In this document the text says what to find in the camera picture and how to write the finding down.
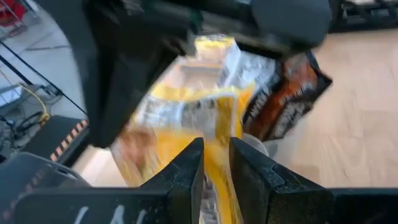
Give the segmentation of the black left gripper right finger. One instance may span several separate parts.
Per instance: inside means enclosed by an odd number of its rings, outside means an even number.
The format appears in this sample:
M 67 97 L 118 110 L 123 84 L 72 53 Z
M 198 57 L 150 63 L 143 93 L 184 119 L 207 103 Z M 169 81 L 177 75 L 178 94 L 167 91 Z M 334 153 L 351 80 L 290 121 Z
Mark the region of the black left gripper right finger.
M 267 157 L 239 138 L 229 163 L 244 223 L 397 224 L 397 189 L 327 189 Z

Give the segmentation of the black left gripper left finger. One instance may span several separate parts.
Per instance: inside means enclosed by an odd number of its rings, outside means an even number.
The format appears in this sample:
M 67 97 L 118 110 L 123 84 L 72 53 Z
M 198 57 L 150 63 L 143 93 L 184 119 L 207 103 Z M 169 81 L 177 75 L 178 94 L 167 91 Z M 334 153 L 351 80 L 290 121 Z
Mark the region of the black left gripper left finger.
M 198 223 L 204 175 L 203 139 L 138 188 L 35 190 L 13 214 L 20 224 Z

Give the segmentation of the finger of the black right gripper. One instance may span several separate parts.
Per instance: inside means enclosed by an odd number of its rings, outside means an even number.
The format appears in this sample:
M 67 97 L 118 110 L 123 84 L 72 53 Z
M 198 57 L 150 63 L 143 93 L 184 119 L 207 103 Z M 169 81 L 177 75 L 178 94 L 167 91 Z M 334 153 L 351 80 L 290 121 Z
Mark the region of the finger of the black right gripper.
M 174 61 L 167 49 L 138 59 L 105 50 L 88 62 L 85 103 L 90 124 L 90 143 L 110 146 L 130 119 L 149 88 Z

